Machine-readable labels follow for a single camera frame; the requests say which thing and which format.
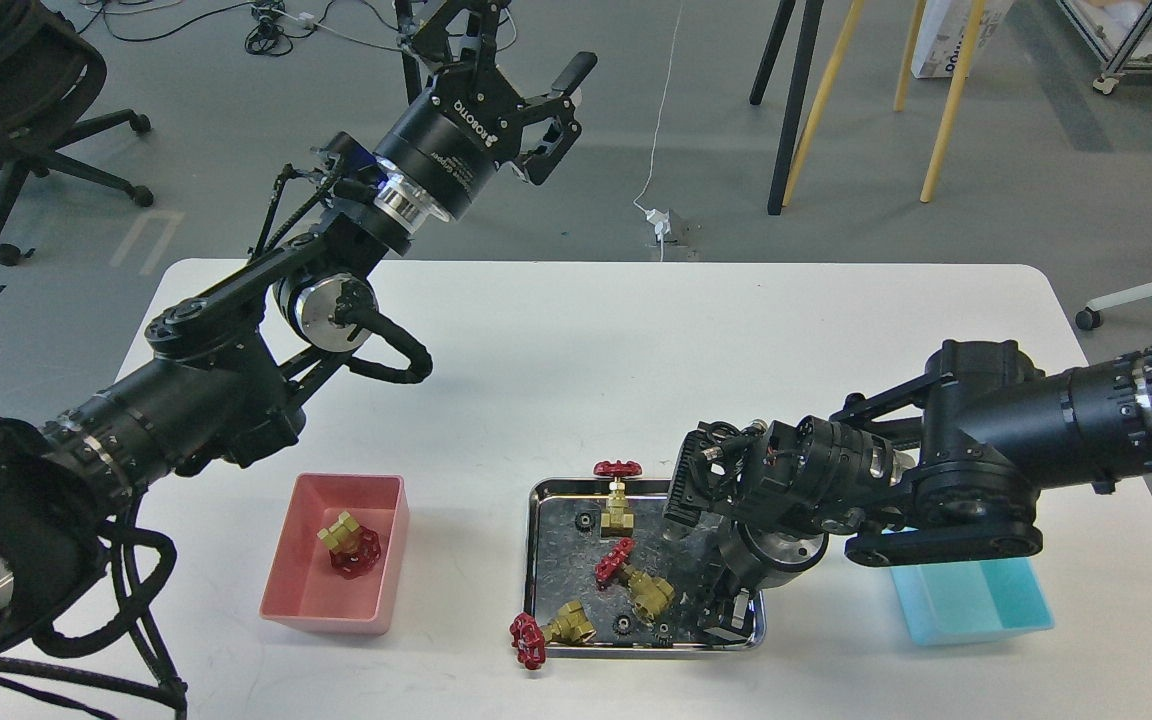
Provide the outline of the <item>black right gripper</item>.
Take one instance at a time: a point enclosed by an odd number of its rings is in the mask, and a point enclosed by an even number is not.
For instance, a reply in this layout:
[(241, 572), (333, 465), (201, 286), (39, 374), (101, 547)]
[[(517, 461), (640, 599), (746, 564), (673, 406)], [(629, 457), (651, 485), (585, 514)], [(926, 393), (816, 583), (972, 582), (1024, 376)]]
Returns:
[(755, 632), (755, 602), (763, 588), (781, 588), (814, 568), (826, 555), (829, 537), (797, 537), (723, 520), (717, 548), (705, 552), (696, 591), (696, 629), (718, 641), (749, 641)]

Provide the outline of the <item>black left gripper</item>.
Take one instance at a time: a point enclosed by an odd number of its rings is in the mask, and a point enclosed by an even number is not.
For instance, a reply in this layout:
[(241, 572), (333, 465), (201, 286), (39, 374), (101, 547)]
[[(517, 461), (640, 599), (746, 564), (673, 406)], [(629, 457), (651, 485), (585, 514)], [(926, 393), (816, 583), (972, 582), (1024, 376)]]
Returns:
[(462, 218), (506, 165), (543, 184), (573, 147), (573, 94), (598, 55), (576, 53), (548, 91), (521, 97), (495, 68), (509, 6), (439, 1), (429, 17), (406, 28), (406, 53), (438, 73), (376, 147), (385, 174), (376, 205), (397, 223)]

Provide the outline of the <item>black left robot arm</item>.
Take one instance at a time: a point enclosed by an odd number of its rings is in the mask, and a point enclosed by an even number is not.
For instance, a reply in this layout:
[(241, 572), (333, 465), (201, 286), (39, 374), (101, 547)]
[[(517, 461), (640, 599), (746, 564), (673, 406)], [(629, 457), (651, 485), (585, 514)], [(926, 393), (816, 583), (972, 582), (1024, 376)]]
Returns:
[(406, 253), (429, 218), (453, 222), (513, 167), (541, 184), (582, 128), (579, 53), (548, 91), (520, 94), (497, 65), (506, 1), (396, 5), (410, 106), (374, 150), (339, 132), (317, 152), (314, 192), (265, 223), (250, 259), (147, 324), (152, 359), (41, 427), (0, 416), (0, 687), (104, 717), (18, 676), (145, 698), (187, 715), (187, 687), (150, 606), (177, 562), (137, 526), (147, 487), (211, 461), (247, 468), (291, 447), (306, 401), (338, 370), (429, 378), (429, 350), (381, 313), (369, 274)]

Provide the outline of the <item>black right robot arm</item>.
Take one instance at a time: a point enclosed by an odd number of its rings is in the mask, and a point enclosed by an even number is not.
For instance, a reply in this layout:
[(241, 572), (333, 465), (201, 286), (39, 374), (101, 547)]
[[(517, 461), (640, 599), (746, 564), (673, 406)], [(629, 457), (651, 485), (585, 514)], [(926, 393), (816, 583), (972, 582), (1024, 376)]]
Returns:
[(745, 638), (746, 598), (814, 568), (833, 536), (867, 568), (1043, 551), (1044, 488), (1111, 495), (1152, 475), (1152, 346), (1043, 373), (1015, 341), (946, 340), (923, 373), (828, 418), (703, 420), (682, 442), (666, 537), (721, 520), (704, 632)]

